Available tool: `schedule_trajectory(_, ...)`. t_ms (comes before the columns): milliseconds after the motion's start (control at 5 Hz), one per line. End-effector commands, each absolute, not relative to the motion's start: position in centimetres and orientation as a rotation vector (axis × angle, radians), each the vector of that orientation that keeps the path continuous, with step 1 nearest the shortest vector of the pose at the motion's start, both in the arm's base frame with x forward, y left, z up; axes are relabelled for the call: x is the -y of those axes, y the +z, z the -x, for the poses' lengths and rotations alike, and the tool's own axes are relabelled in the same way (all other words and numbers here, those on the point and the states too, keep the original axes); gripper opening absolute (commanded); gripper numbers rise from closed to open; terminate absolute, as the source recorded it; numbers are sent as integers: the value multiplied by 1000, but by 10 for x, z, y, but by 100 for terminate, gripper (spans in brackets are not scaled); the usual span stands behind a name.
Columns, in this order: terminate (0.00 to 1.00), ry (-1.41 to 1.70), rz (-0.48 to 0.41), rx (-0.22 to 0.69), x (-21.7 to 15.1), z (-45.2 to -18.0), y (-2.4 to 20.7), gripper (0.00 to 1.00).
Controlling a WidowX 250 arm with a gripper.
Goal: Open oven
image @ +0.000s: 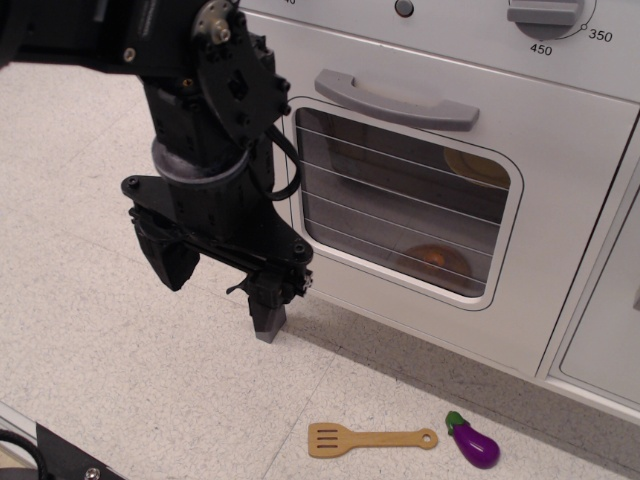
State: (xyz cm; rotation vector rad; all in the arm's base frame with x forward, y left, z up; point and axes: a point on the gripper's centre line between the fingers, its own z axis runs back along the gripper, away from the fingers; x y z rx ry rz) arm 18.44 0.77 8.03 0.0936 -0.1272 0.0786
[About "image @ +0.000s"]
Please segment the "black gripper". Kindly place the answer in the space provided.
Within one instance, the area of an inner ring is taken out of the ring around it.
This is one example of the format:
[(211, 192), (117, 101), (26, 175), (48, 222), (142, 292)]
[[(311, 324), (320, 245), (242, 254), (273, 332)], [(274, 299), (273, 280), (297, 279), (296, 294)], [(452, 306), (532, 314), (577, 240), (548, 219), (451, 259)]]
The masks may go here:
[(247, 274), (242, 289), (258, 340), (271, 344), (286, 306), (311, 284), (308, 242), (247, 177), (225, 184), (172, 184), (133, 175), (121, 183), (140, 249), (171, 291), (191, 278), (202, 255)]

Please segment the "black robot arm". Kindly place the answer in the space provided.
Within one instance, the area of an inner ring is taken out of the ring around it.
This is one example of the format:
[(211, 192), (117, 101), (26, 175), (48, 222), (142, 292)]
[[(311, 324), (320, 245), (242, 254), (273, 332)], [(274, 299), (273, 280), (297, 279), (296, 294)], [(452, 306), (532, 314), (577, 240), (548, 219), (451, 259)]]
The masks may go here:
[(276, 212), (273, 153), (289, 82), (236, 1), (5, 1), (1, 61), (74, 65), (140, 79), (155, 129), (152, 176), (123, 180), (140, 248), (179, 290), (202, 257), (245, 273), (256, 336), (274, 340), (303, 296), (313, 251)]

